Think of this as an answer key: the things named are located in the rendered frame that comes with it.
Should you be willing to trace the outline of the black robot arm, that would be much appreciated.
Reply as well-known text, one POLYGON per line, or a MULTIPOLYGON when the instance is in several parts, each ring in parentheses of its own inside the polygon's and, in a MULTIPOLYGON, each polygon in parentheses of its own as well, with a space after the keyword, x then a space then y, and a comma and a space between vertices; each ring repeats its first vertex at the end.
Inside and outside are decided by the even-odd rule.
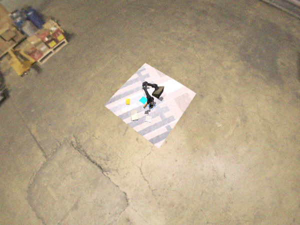
POLYGON ((151 83, 148 83, 147 81, 145 81, 145 82, 142 83, 142 88, 143 88, 143 90, 144 90, 144 92, 145 92, 145 94, 146 94, 146 98, 147 98, 147 104, 150 103, 150 106, 154 106, 154 102, 153 102, 154 99, 153 99, 153 97, 151 97, 151 95, 149 95, 149 92, 148 92, 148 90, 147 90, 147 86, 150 86, 150 87, 152 87, 152 88, 155 88, 155 90, 158 90, 159 87, 158 87, 157 84, 151 84, 151 83), (145 86, 145 87, 144 87, 144 86, 145 86))

